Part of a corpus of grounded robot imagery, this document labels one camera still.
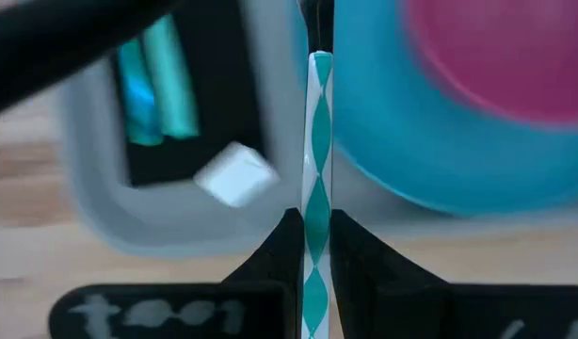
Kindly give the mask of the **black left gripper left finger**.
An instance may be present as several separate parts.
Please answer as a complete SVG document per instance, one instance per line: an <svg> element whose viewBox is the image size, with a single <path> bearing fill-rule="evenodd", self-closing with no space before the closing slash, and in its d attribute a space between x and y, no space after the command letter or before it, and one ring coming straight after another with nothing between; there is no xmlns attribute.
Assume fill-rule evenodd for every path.
<svg viewBox="0 0 578 339"><path fill-rule="evenodd" d="M284 212L220 282L93 284L51 308L51 339L298 339L303 219Z"/></svg>

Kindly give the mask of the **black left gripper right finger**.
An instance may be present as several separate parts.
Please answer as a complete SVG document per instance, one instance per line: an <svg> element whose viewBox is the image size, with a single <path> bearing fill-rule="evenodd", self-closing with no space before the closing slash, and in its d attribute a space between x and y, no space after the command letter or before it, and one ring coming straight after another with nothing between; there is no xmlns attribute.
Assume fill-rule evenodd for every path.
<svg viewBox="0 0 578 339"><path fill-rule="evenodd" d="M578 286L447 282L330 217L330 270L345 339L578 339Z"/></svg>

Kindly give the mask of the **knife with teal white handle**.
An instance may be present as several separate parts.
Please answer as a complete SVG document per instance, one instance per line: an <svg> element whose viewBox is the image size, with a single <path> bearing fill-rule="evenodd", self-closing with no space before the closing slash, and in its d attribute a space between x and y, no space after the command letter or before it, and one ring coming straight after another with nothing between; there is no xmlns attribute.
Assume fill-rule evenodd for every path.
<svg viewBox="0 0 578 339"><path fill-rule="evenodd" d="M334 0L297 4L309 48L300 200L305 235L302 339L329 339Z"/></svg>

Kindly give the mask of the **blue plastic plate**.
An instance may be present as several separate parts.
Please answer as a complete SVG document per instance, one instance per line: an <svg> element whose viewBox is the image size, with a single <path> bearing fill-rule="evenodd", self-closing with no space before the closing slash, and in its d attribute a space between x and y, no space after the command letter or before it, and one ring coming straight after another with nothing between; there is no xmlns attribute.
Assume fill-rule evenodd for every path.
<svg viewBox="0 0 578 339"><path fill-rule="evenodd" d="M334 134L374 181L456 214L578 200L578 129L505 121L440 92L415 62L400 0L336 0Z"/></svg>

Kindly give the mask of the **fork with blue handle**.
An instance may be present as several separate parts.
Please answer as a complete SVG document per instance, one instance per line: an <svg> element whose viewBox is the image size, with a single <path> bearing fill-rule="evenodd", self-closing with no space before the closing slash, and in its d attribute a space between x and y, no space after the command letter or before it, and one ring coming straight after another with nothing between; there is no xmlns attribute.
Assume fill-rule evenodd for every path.
<svg viewBox="0 0 578 339"><path fill-rule="evenodd" d="M138 38L124 43L117 53L125 130L131 143L155 146L163 142L153 86Z"/></svg>

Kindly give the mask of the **spoon with teal handle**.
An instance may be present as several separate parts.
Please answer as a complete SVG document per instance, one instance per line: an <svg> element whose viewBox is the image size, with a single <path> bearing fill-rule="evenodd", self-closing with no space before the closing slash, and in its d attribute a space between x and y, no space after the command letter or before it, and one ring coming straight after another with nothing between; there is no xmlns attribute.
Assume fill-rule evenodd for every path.
<svg viewBox="0 0 578 339"><path fill-rule="evenodd" d="M191 80L172 15L148 28L143 43L162 133L176 139L197 137L200 128Z"/></svg>

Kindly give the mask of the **black napkin with white tag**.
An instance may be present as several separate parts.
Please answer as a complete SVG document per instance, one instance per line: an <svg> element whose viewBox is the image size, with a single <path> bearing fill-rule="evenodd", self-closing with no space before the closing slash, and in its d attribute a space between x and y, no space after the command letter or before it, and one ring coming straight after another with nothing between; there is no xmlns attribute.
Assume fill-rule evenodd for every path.
<svg viewBox="0 0 578 339"><path fill-rule="evenodd" d="M156 104L163 142L142 146L128 140L119 47L109 65L120 105L127 182L133 187L193 183L226 205L243 207L276 184L279 175L266 158L262 112L238 0L182 0L170 14L184 52L200 134L187 139L164 135ZM140 41L153 86L143 43L146 30L133 39Z"/></svg>

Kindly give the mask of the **magenta plastic bowl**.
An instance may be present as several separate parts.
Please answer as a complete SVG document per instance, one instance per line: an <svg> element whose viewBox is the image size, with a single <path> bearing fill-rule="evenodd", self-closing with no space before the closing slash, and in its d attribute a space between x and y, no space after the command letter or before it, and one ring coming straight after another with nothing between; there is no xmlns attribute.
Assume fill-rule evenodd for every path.
<svg viewBox="0 0 578 339"><path fill-rule="evenodd" d="M578 127L578 0L404 0L402 10L421 62L459 100Z"/></svg>

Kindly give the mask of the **grey plastic tray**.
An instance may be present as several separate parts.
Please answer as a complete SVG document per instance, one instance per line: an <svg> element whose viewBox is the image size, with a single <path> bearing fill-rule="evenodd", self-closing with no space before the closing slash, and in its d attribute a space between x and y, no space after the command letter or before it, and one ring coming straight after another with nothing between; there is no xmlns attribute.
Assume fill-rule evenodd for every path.
<svg viewBox="0 0 578 339"><path fill-rule="evenodd" d="M234 209L190 180L133 188L126 170L114 73L104 57L61 90L64 158L84 224L110 247L146 257L188 257L254 248L300 199L303 94L288 55L286 10L263 0L246 5L249 51L265 64L256 83L265 140L280 182ZM341 208L383 238L465 237L578 228L578 203L542 212L457 218L383 190L344 156L334 165Z"/></svg>

